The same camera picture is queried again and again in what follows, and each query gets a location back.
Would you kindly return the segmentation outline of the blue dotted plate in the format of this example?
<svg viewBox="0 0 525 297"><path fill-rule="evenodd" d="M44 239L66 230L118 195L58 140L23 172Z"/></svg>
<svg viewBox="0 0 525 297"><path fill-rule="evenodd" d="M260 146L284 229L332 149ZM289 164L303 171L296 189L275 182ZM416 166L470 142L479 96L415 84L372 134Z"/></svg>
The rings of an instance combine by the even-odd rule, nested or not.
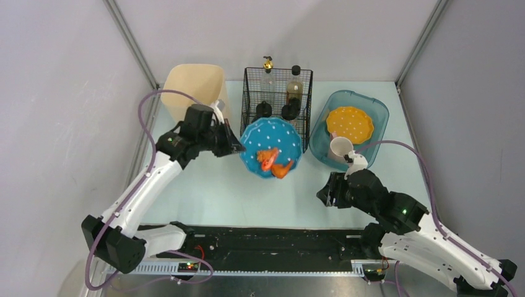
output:
<svg viewBox="0 0 525 297"><path fill-rule="evenodd" d="M245 129L241 143L246 151L240 158L246 169L261 178L275 178L260 169L256 152L277 147L280 150L277 163L287 164L293 160L291 172L300 161L303 154L302 138L297 130L287 121L280 118L259 118Z"/></svg>

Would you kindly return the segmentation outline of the pink white mug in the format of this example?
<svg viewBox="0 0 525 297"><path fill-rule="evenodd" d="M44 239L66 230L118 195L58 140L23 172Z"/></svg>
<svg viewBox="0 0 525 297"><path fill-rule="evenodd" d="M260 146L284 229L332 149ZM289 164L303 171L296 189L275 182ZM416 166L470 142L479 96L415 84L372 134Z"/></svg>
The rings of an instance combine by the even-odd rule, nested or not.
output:
<svg viewBox="0 0 525 297"><path fill-rule="evenodd" d="M351 141L348 138L336 136L333 137L329 143L327 157L332 161L341 164L346 164L347 161L345 160L344 156L353 150L353 143L351 143Z"/></svg>

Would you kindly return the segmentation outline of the spice jar black lid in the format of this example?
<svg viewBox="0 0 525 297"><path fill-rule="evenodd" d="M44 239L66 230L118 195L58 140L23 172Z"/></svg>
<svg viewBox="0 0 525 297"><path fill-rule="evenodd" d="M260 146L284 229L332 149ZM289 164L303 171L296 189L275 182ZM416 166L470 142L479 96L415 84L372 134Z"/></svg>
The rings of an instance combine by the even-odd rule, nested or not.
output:
<svg viewBox="0 0 525 297"><path fill-rule="evenodd" d="M297 118L300 114L301 100L298 98L289 99L281 109L281 117L286 121Z"/></svg>
<svg viewBox="0 0 525 297"><path fill-rule="evenodd" d="M254 120L256 121L259 118L269 118L272 116L272 106L266 101L262 101L256 106L256 116Z"/></svg>

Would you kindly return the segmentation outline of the yellow dotted plate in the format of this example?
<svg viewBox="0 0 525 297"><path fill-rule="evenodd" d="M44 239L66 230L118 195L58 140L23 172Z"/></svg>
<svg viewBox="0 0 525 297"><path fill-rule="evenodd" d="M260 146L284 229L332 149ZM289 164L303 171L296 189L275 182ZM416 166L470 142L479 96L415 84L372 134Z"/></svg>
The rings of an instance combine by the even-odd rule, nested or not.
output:
<svg viewBox="0 0 525 297"><path fill-rule="evenodd" d="M357 145L370 140L375 129L372 118L354 106L341 106L330 111L325 123L329 134L345 137Z"/></svg>

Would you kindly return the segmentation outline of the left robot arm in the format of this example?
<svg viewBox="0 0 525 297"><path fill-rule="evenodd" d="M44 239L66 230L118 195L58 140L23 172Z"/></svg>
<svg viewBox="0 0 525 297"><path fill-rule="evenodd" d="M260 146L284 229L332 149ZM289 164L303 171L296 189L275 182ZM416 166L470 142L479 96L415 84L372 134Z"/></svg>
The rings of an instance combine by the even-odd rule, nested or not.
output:
<svg viewBox="0 0 525 297"><path fill-rule="evenodd" d="M220 100L191 105L184 120L159 137L153 164L99 217L83 220L82 232L95 256L121 273L130 273L143 259L184 245L190 230L182 223L142 229L141 222L160 193L201 152L224 157L245 151L222 110Z"/></svg>

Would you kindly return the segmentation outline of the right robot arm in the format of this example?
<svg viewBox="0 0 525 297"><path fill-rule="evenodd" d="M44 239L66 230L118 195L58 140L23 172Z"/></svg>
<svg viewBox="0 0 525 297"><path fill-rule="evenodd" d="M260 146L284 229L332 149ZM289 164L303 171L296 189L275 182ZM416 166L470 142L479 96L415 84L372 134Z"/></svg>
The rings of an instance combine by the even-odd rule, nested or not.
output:
<svg viewBox="0 0 525 297"><path fill-rule="evenodd" d="M332 172L317 198L327 207L354 207L376 221L360 244L368 256L398 260L431 276L457 296L508 296L518 266L494 259L463 241L413 197L389 191L370 170Z"/></svg>

